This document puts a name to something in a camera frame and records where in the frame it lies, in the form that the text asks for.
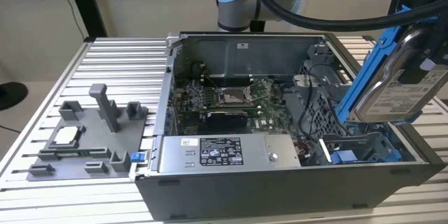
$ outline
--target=power supply label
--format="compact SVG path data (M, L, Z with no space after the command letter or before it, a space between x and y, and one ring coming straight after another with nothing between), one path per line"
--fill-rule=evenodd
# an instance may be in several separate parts
M398 71L367 114L407 114L448 72L434 70L419 84L400 84L398 79L403 71Z
M243 165L243 148L239 137L211 137L200 140L200 164Z

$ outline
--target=aluminum extrusion table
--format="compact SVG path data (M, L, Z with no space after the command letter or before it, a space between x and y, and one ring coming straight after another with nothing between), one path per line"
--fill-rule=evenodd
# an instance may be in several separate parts
M360 36L339 39L362 63L375 42ZM164 38L100 38L83 44L0 162L0 222L154 221L128 178L28 182L26 177L60 119L63 101L79 100L84 107L95 106L88 95L92 83L108 85L108 97L119 106L140 101L150 108L142 150L151 148L166 58ZM448 163L448 108L438 98L424 107L414 126ZM448 168L424 185L399 190L375 209L191 223L448 223Z

